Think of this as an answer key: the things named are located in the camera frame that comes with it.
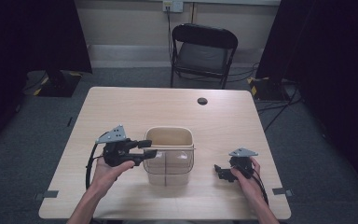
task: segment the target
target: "black chair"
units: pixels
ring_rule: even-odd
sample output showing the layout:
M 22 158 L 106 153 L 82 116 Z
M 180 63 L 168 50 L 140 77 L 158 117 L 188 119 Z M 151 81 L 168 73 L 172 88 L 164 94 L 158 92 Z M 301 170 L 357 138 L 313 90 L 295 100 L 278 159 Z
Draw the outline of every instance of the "black chair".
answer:
M 172 30 L 171 87 L 173 74 L 180 77 L 182 72 L 220 78 L 224 89 L 237 46 L 237 37 L 225 29 L 193 23 L 176 26 Z

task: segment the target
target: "chair backrest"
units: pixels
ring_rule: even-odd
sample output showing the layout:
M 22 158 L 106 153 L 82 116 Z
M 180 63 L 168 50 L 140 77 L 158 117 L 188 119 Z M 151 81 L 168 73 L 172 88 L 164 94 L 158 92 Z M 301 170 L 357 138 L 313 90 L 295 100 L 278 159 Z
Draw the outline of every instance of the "chair backrest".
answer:
M 217 27 L 185 23 L 172 30 L 172 41 L 203 45 L 220 49 L 236 49 L 237 37 L 230 31 Z

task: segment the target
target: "plastic bin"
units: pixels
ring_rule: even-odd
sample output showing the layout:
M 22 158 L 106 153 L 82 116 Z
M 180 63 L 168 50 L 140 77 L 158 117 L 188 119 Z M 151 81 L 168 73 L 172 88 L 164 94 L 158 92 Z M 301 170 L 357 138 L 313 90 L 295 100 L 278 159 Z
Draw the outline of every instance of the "plastic bin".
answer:
M 187 184 L 194 164 L 192 132 L 182 127 L 154 127 L 146 132 L 145 139 L 152 140 L 148 149 L 158 150 L 156 158 L 144 161 L 150 184 Z

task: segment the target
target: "tabletop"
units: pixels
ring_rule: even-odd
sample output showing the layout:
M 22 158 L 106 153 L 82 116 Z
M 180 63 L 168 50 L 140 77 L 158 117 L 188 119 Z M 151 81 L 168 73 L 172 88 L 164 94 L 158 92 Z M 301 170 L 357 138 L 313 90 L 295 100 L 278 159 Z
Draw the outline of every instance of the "tabletop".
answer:
M 198 103 L 207 100 L 206 105 Z M 120 176 L 94 213 L 101 219 L 256 219 L 237 183 L 218 178 L 213 166 L 229 168 L 228 153 L 245 147 L 258 153 L 269 207 L 278 219 L 291 211 L 248 91 L 94 87 L 89 90 L 45 198 L 42 218 L 69 218 L 85 192 L 85 175 L 96 138 L 122 124 L 131 140 L 143 140 L 156 126 L 185 127 L 193 133 L 194 166 L 188 183 L 156 186 L 144 167 Z M 100 145 L 95 155 L 102 153 Z

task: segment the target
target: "wall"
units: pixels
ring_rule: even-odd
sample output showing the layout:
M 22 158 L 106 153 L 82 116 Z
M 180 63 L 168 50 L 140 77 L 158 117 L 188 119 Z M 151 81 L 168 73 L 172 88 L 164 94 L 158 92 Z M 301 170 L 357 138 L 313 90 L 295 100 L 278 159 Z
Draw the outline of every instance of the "wall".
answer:
M 171 28 L 192 21 L 226 28 L 240 41 L 234 63 L 253 64 L 261 57 L 278 9 L 272 5 L 275 6 L 184 2 L 183 13 L 171 13 Z M 91 60 L 113 57 L 114 61 L 169 61 L 169 24 L 161 1 L 76 1 L 76 6 L 86 42 L 92 45 Z M 124 58 L 116 58 L 119 53 L 103 51 L 101 45 L 114 52 L 123 51 Z M 154 55 L 146 56 L 150 51 Z M 138 52 L 144 57 L 134 59 Z

